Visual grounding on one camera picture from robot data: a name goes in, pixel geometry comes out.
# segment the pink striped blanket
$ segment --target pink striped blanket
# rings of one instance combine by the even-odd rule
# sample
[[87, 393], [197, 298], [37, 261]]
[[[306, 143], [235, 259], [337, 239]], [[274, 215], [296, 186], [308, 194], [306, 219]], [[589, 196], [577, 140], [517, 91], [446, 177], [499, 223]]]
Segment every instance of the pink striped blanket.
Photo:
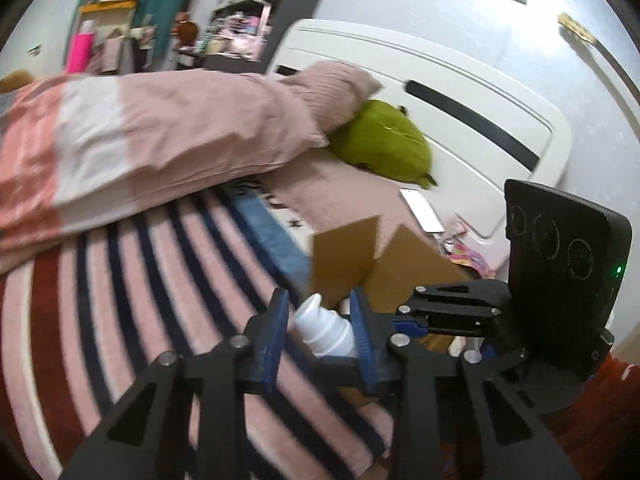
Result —
[[[253, 187], [213, 187], [84, 232], [0, 278], [0, 421], [44, 480], [160, 352], [209, 351], [276, 286], [298, 304], [308, 256]], [[316, 384], [307, 359], [291, 349], [276, 392], [246, 396], [256, 478], [353, 479], [388, 448], [388, 412]]]
[[291, 88], [205, 70], [38, 81], [0, 98], [0, 142], [0, 260], [327, 144]]

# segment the stuffed animal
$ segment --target stuffed animal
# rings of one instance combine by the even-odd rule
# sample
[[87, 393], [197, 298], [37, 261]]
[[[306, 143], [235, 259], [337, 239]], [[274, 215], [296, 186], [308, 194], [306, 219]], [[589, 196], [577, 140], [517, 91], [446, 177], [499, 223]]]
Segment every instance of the stuffed animal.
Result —
[[0, 80], [0, 94], [7, 94], [36, 81], [28, 70], [16, 70]]
[[329, 149], [344, 162], [400, 182], [436, 185], [431, 149], [404, 108], [369, 100], [356, 118], [329, 134]]

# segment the cardboard box flap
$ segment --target cardboard box flap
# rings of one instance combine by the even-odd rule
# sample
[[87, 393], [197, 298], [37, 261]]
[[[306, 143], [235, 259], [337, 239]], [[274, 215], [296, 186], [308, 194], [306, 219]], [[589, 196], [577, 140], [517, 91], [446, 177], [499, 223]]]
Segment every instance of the cardboard box flap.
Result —
[[373, 310], [395, 312], [416, 285], [468, 280], [454, 264], [401, 225], [366, 277], [364, 288]]
[[311, 287], [322, 294], [322, 306], [333, 308], [362, 285], [374, 263], [377, 234], [374, 216], [314, 235]]

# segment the striped rug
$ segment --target striped rug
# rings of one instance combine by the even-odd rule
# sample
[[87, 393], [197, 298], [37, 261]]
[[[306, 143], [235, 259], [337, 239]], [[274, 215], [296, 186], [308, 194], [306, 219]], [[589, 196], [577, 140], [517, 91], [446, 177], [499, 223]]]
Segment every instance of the striped rug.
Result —
[[[160, 352], [241, 333], [276, 286], [299, 304], [308, 257], [237, 187], [86, 232], [0, 278], [0, 421], [44, 480]], [[390, 443], [389, 414], [315, 384], [292, 343], [276, 391], [245, 402], [256, 478], [357, 478]]]

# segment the smartphone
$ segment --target smartphone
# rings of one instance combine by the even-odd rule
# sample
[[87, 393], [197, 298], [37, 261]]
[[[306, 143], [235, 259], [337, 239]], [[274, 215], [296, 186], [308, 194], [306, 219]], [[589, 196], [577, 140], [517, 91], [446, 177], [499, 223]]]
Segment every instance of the smartphone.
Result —
[[420, 191], [403, 187], [400, 189], [400, 195], [404, 198], [424, 232], [430, 234], [444, 232], [444, 226], [440, 222], [438, 215], [436, 215], [431, 204], [427, 202], [427, 199]]

